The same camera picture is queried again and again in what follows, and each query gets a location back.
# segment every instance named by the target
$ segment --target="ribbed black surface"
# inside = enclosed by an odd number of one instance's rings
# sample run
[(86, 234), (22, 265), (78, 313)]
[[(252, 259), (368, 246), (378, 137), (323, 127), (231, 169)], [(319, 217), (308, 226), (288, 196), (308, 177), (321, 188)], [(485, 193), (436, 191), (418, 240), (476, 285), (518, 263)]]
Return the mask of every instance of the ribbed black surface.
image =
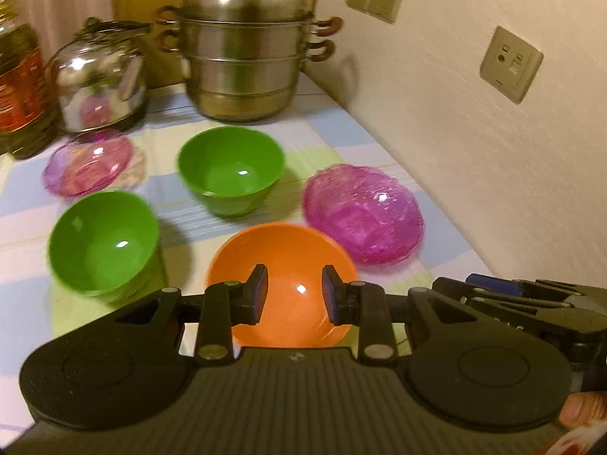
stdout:
[(392, 370), (362, 366), (348, 349), (246, 349), (231, 366), (199, 370), (183, 397), (144, 423), (103, 433), (38, 424), (5, 451), (536, 455), (560, 435), (552, 425), (503, 435), (450, 425), (417, 405)]

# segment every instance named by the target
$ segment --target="red label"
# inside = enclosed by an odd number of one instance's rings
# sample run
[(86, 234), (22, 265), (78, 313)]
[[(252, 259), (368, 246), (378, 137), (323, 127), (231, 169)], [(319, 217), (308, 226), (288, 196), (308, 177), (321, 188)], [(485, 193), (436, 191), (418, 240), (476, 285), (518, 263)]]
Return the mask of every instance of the red label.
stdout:
[(40, 50), (28, 53), (0, 75), (0, 133), (10, 133), (38, 118), (49, 102)]

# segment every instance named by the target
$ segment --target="tablecloth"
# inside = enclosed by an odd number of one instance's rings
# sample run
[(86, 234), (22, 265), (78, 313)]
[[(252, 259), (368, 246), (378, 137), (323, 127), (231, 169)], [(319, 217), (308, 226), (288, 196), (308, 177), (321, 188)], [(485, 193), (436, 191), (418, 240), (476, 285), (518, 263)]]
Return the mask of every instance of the tablecloth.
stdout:
[[(305, 75), (292, 104), (281, 114), (247, 124), (272, 136), (286, 153), (286, 170), (266, 204), (236, 220), (222, 220), (192, 199), (175, 173), (181, 145), (219, 125), (201, 116), (183, 85), (150, 91), (142, 126), (129, 134), (134, 159), (115, 183), (142, 195), (159, 217), (162, 251), (145, 290), (179, 287), (184, 294), (204, 291), (204, 275), (215, 251), (233, 234), (269, 221), (304, 224), (301, 210), (305, 180), (338, 162), (370, 165), (397, 178), (414, 193), (426, 222), (420, 248), (389, 267), (359, 268), (360, 278), (388, 293), (405, 294), (429, 286), (435, 277), (463, 279), (489, 273), (476, 252), (415, 180), (369, 132)], [(0, 447), (31, 423), (20, 396), (19, 368), (39, 345), (108, 313), (112, 308), (75, 296), (52, 281), (46, 243), (57, 218), (69, 205), (44, 190), (41, 173), (58, 143), (33, 159), (0, 157)], [(396, 330), (399, 350), (407, 344)], [(186, 330), (182, 352), (192, 348), (195, 329)], [(355, 343), (355, 331), (346, 343)]]

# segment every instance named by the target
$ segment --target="orange bowl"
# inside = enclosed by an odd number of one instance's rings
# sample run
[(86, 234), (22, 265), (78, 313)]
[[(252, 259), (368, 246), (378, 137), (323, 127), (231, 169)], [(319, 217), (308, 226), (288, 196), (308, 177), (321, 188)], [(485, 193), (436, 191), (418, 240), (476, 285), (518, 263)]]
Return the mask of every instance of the orange bowl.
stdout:
[(298, 224), (270, 223), (241, 231), (215, 254), (206, 285), (244, 282), (256, 264), (268, 267), (268, 296), (260, 322), (232, 333), (249, 347), (335, 346), (350, 325), (334, 327), (322, 297), (322, 268), (333, 265), (345, 281), (358, 279), (350, 256), (327, 235)]

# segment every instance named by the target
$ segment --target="transparent pink bowl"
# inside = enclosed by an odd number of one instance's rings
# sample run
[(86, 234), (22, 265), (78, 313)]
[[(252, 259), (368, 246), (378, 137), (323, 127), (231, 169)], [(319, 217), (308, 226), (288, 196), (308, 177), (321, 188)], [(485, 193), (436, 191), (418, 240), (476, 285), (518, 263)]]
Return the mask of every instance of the transparent pink bowl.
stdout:
[(363, 264), (407, 258), (424, 236), (411, 192), (379, 169), (332, 165), (311, 177), (303, 194), (309, 225), (341, 244)]
[(64, 198), (88, 195), (110, 186), (132, 156), (131, 141), (117, 130), (81, 133), (53, 153), (42, 183)]

